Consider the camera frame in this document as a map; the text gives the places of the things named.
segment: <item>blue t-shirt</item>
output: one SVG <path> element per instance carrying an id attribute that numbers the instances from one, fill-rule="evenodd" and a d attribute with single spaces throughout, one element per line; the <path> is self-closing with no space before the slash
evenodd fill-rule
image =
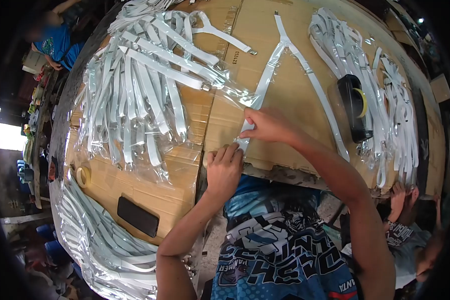
<path id="1" fill-rule="evenodd" d="M 33 42 L 38 51 L 50 56 L 55 62 L 70 70 L 85 43 L 81 42 L 72 45 L 65 57 L 63 57 L 63 54 L 70 47 L 69 27 L 65 23 L 60 27 L 47 26 L 44 28 L 42 36 L 42 41 Z"/>
<path id="2" fill-rule="evenodd" d="M 358 299 L 355 279 L 315 210 L 316 197 L 287 194 L 265 186 L 225 204 L 228 233 L 210 299 Z"/>

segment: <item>bracelet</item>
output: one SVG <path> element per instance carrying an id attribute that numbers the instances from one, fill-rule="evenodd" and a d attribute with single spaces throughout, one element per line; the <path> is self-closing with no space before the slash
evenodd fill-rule
<path id="1" fill-rule="evenodd" d="M 387 224 L 390 225 L 390 226 L 392 226 L 392 225 L 394 224 L 392 221 L 390 221 L 390 220 L 388 219 L 388 217 L 386 217 L 386 218 L 383 220 L 383 222 L 384 222 L 384 223 L 387 223 Z"/>

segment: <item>hand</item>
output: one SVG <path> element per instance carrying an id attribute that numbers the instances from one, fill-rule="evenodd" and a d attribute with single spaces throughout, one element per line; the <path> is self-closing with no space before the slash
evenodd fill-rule
<path id="1" fill-rule="evenodd" d="M 241 139 L 254 138 L 266 142 L 290 144 L 298 135 L 305 134 L 276 108 L 254 110 L 246 107 L 244 114 L 249 124 L 255 124 L 255 129 L 240 133 Z"/>
<path id="2" fill-rule="evenodd" d="M 405 187 L 402 183 L 397 182 L 393 185 L 390 192 L 390 206 L 391 206 L 391 212 L 388 216 L 388 219 L 391 222 L 396 222 L 396 220 L 400 217 L 400 214 L 402 213 L 404 203 L 405 203 L 405 196 L 406 196 Z"/>
<path id="3" fill-rule="evenodd" d="M 442 201 L 442 198 L 440 197 L 440 195 L 435 194 L 433 196 L 433 202 L 435 202 L 435 207 L 437 207 L 437 209 L 440 209 L 440 202 Z"/>
<path id="4" fill-rule="evenodd" d="M 433 201 L 435 201 L 435 207 L 437 208 L 437 219 L 435 221 L 435 225 L 436 225 L 436 230 L 442 230 L 442 213 L 441 213 L 441 201 L 442 198 L 440 197 L 440 195 L 434 195 L 433 196 Z"/>
<path id="5" fill-rule="evenodd" d="M 415 187 L 412 189 L 411 194 L 412 194 L 412 197 L 410 198 L 410 205 L 411 205 L 412 207 L 414 207 L 415 202 L 416 202 L 417 199 L 419 198 L 419 194 L 420 194 L 419 188 L 415 186 Z"/>
<path id="6" fill-rule="evenodd" d="M 50 63 L 50 66 L 57 71 L 60 71 L 61 69 L 63 69 L 62 65 L 58 62 L 49 61 L 48 63 Z"/>
<path id="7" fill-rule="evenodd" d="M 239 144 L 233 143 L 207 154 L 208 188 L 205 192 L 223 202 L 228 201 L 237 190 L 243 171 L 243 151 L 237 151 L 238 147 Z"/>

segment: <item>graphic t-shirt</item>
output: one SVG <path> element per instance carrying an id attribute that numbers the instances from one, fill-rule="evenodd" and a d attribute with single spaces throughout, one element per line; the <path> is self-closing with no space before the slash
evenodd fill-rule
<path id="1" fill-rule="evenodd" d="M 315 209 L 256 193 L 225 204 L 246 211 L 228 216 L 235 226 L 222 245 L 210 298 L 358 299 L 355 279 Z"/>
<path id="2" fill-rule="evenodd" d="M 70 47 L 70 31 L 68 26 L 63 23 L 60 27 L 45 27 L 42 36 L 42 41 L 33 43 L 38 51 L 50 56 L 55 62 L 61 63 L 62 66 L 70 70 L 77 60 L 78 54 L 84 47 L 84 43 L 72 45 L 65 57 L 63 57 L 63 54 Z"/>
<path id="3" fill-rule="evenodd" d="M 431 234 L 415 223 L 411 226 L 393 223 L 385 237 L 395 264 L 395 289 L 402 289 L 417 278 L 415 250 L 424 248 Z M 347 244 L 342 253 L 352 257 L 352 244 Z"/>

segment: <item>wall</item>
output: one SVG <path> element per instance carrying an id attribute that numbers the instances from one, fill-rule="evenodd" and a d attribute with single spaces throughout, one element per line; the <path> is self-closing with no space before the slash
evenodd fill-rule
<path id="1" fill-rule="evenodd" d="M 0 212 L 1 217 L 18 217 L 30 213 L 29 196 L 20 190 L 17 160 L 22 152 L 0 149 Z"/>

